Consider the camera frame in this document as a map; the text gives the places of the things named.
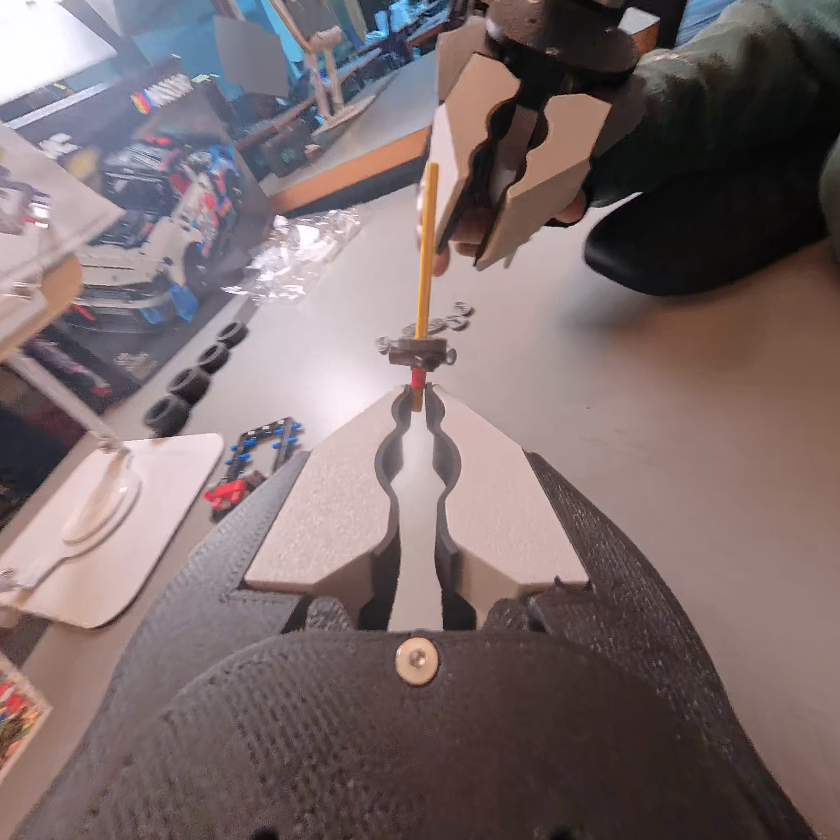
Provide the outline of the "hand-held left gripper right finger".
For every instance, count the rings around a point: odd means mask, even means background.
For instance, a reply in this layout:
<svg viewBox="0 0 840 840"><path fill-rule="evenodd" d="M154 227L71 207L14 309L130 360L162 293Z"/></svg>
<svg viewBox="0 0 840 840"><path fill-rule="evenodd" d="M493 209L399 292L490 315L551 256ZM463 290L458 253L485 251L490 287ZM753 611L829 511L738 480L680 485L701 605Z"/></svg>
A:
<svg viewBox="0 0 840 840"><path fill-rule="evenodd" d="M434 561L445 627L479 627L500 600L590 583L524 449L440 385L426 387L437 501Z"/></svg>

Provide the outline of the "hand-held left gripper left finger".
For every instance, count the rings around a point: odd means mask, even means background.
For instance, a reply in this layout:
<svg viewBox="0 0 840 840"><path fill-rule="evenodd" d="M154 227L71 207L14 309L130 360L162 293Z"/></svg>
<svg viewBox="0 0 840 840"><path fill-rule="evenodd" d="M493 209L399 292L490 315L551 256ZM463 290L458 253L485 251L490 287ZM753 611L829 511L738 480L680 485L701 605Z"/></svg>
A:
<svg viewBox="0 0 840 840"><path fill-rule="evenodd" d="M401 550L392 483L409 393L387 392L306 453L245 574L250 590L332 597L357 623L369 604L393 597Z"/></svg>

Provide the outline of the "yellow lego axle assembly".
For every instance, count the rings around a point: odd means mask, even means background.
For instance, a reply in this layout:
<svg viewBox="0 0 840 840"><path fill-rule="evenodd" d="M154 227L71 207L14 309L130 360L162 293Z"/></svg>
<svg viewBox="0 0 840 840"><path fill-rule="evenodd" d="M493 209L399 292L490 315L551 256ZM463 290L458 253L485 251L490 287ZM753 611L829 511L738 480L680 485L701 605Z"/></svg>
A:
<svg viewBox="0 0 840 840"><path fill-rule="evenodd" d="M411 410L420 413L424 407L427 378L442 365L456 361L457 353L445 338L429 331L429 306L431 301L437 217L438 164L426 164L423 177L421 213L421 244L419 250L419 280L416 302L414 335L391 341L385 352L390 364L406 367L411 371L409 396Z"/></svg>

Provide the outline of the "cluster of grey lego discs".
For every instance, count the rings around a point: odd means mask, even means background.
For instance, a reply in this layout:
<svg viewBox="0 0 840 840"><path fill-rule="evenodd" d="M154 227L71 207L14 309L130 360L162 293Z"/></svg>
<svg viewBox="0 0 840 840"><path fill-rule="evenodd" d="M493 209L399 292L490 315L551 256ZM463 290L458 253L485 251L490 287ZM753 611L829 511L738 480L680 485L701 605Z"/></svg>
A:
<svg viewBox="0 0 840 840"><path fill-rule="evenodd" d="M435 335L445 330L459 332L469 326L475 310L465 301L456 301L451 312L443 317L430 318L427 324L427 334Z"/></svg>

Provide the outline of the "instruction booklet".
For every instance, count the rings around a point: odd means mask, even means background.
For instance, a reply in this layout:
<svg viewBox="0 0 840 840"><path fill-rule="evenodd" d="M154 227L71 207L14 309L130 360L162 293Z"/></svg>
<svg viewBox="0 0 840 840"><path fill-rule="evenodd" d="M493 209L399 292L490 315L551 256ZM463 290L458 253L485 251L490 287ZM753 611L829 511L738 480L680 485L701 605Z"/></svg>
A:
<svg viewBox="0 0 840 840"><path fill-rule="evenodd" d="M1 152L2 288L75 254L123 214L5 125Z"/></svg>

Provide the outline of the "person's right forearm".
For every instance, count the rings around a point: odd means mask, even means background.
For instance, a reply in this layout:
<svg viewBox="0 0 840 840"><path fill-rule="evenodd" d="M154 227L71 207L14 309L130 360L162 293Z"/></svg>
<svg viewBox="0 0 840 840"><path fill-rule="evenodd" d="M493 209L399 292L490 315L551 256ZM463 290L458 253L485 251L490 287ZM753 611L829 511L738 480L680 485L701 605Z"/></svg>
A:
<svg viewBox="0 0 840 840"><path fill-rule="evenodd" d="M697 36L646 55L636 127L595 159L604 207L764 146L838 137L838 2L735 2Z"/></svg>

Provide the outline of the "black lego set box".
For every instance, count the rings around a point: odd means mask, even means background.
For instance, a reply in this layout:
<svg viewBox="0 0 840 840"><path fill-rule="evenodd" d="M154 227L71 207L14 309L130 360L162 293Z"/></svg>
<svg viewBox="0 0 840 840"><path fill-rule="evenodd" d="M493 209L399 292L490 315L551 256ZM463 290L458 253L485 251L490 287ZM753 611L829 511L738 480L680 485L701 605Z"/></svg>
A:
<svg viewBox="0 0 840 840"><path fill-rule="evenodd" d="M10 127L122 214L80 247L76 298L27 352L98 411L136 393L223 309L268 201L178 57Z"/></svg>

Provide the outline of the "person's right hand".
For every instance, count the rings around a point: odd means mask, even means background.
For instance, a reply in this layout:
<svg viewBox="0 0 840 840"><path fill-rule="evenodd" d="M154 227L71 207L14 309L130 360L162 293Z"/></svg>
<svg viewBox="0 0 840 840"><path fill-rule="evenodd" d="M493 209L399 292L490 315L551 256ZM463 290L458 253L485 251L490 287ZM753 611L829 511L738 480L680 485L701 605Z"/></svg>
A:
<svg viewBox="0 0 840 840"><path fill-rule="evenodd" d="M461 216L454 232L449 237L450 248L461 256L476 259L491 222L490 210L483 207L468 209Z"/></svg>

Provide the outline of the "orange edged table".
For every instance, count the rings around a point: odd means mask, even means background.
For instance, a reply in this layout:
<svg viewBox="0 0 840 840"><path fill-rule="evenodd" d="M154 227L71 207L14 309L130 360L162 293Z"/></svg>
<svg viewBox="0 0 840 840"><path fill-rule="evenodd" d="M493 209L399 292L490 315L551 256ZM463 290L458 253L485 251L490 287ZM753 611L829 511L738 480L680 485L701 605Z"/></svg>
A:
<svg viewBox="0 0 840 840"><path fill-rule="evenodd" d="M315 162L261 183L276 214L368 203L417 183L438 105L434 51L371 85L372 104Z"/></svg>

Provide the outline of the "wooden easel stand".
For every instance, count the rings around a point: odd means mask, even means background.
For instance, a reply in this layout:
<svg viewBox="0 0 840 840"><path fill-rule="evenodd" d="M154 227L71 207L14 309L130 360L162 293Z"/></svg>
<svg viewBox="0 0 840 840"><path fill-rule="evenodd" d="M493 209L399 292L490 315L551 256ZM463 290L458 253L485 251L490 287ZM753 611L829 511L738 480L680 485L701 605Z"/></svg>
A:
<svg viewBox="0 0 840 840"><path fill-rule="evenodd" d="M310 92L299 104L290 108L270 127L275 135L302 119L313 104L320 125L311 132L312 140L322 144L326 137L346 130L370 107L374 96L362 97L356 103L345 101L342 78L335 59L336 48L346 41L346 32L338 12L340 2L328 1L269 1L265 5L279 18L292 43L301 52Z"/></svg>

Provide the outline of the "white book stand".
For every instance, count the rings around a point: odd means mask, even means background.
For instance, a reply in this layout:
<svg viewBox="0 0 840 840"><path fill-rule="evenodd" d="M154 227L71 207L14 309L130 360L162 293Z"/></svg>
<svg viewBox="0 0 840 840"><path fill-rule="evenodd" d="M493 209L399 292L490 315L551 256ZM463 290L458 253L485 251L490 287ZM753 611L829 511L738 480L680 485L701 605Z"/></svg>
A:
<svg viewBox="0 0 840 840"><path fill-rule="evenodd" d="M216 467L219 434L123 440L106 421L22 351L81 287L69 256L38 281L45 300L2 342L2 362L95 438L97 448L59 484L2 551L2 625L27 613L94 629L120 616L159 563Z"/></svg>

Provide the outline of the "clear plastic bag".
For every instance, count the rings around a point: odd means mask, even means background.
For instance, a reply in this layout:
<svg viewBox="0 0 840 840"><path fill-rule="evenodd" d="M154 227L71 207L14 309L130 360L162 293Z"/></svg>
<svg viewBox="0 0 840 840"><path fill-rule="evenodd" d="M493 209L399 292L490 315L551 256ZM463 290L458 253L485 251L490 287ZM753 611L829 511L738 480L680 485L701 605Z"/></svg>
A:
<svg viewBox="0 0 840 840"><path fill-rule="evenodd" d="M276 215L247 266L221 290L257 305L297 303L318 285L363 224L359 205L298 217Z"/></svg>

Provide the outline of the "person's green sweatshirt torso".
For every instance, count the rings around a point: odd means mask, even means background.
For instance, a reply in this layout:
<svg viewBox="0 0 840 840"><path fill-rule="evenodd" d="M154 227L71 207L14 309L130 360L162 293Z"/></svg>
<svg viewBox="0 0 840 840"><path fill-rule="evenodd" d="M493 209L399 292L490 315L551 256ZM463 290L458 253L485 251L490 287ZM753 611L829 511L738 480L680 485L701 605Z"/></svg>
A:
<svg viewBox="0 0 840 840"><path fill-rule="evenodd" d="M839 137L826 154L818 183L818 200L832 252L839 264Z"/></svg>

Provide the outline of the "colourful sticker sheet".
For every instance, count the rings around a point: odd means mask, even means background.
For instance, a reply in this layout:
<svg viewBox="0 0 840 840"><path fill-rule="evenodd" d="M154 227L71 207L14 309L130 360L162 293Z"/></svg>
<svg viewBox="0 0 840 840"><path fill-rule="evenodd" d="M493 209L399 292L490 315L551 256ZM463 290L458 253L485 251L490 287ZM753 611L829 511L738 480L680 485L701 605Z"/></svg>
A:
<svg viewBox="0 0 840 840"><path fill-rule="evenodd" d="M1 781L11 774L51 710L44 695L1 654Z"/></svg>

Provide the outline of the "black lego frame assembly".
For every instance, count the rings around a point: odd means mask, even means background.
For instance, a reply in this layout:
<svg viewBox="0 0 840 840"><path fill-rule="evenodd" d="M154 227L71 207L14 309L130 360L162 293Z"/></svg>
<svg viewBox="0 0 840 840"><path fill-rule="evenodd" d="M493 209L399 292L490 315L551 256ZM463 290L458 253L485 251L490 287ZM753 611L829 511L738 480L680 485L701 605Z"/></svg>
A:
<svg viewBox="0 0 840 840"><path fill-rule="evenodd" d="M267 482L288 462L298 448L303 423L292 416L258 425L241 433L228 449L224 473L218 482L205 489L204 500L210 507L211 522L217 524L239 507L247 497ZM257 468L255 451L269 447L270 471Z"/></svg>

